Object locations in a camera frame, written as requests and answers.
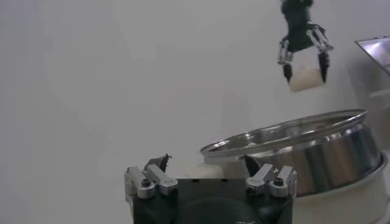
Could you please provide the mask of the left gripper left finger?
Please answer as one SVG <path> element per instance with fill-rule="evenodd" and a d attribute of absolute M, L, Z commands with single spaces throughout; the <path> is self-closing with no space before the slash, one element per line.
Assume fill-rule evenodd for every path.
<path fill-rule="evenodd" d="M 165 173 L 170 158 L 168 154 L 152 158 L 142 169 L 128 167 L 124 172 L 125 199 L 150 199 L 157 192 L 165 197 L 175 197 L 179 193 L 179 182 Z"/>

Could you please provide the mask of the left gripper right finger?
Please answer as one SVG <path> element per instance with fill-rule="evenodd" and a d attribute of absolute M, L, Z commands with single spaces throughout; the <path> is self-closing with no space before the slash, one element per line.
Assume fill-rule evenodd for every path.
<path fill-rule="evenodd" d="M 269 194 L 276 198 L 295 197 L 297 194 L 297 172 L 291 166 L 277 170 L 272 164 L 261 165 L 252 156 L 244 155 L 249 177 L 246 188 L 251 194 Z"/>

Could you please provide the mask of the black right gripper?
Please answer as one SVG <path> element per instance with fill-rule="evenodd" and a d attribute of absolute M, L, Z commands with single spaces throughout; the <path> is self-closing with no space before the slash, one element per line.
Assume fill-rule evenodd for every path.
<path fill-rule="evenodd" d="M 325 29 L 311 23 L 310 7 L 313 0 L 282 0 L 281 12 L 287 22 L 288 33 L 279 42 L 277 63 L 283 69 L 283 75 L 289 83 L 293 76 L 291 62 L 293 53 L 315 46 L 318 50 L 318 62 L 321 78 L 327 82 L 330 67 L 329 51 L 334 47 L 330 44 Z"/>

